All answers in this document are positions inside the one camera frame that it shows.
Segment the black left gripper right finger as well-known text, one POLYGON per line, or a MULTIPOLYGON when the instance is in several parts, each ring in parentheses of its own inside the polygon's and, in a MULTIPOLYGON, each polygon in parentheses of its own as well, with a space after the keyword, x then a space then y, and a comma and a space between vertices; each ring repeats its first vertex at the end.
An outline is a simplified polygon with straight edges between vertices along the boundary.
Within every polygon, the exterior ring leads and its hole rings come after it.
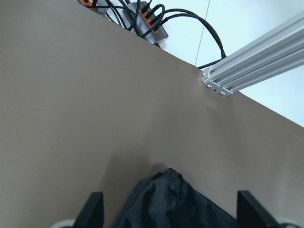
POLYGON ((237 222, 240 228, 282 227, 250 191, 239 190, 237 193, 237 222))

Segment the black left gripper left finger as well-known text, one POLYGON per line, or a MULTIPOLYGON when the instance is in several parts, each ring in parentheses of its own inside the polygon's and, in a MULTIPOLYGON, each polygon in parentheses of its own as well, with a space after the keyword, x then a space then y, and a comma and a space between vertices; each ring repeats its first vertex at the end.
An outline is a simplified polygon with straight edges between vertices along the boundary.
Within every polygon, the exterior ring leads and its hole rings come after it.
POLYGON ((104 225, 104 198, 102 192, 92 192, 77 216, 75 228, 102 228, 104 225))

